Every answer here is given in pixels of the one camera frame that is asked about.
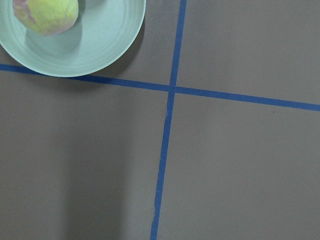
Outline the peach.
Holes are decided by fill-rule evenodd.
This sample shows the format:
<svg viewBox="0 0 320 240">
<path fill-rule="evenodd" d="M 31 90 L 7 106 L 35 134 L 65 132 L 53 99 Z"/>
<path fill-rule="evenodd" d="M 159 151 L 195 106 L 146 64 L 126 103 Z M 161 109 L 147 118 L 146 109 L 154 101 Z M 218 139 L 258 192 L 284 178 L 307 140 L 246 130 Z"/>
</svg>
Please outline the peach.
<svg viewBox="0 0 320 240">
<path fill-rule="evenodd" d="M 77 0 L 14 0 L 12 8 L 27 29 L 46 37 L 69 30 L 79 16 Z"/>
</svg>

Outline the green plate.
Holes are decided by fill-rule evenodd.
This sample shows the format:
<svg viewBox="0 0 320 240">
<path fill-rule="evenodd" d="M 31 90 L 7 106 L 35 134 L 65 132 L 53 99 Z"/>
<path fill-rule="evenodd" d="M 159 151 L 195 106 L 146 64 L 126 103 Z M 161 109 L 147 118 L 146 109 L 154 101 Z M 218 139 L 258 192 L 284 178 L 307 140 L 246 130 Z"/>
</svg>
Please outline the green plate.
<svg viewBox="0 0 320 240">
<path fill-rule="evenodd" d="M 44 75 L 78 77 L 119 59 L 142 27 L 144 0 L 80 0 L 79 16 L 67 31 L 41 36 L 14 15 L 12 1 L 0 2 L 0 44 L 21 65 Z"/>
</svg>

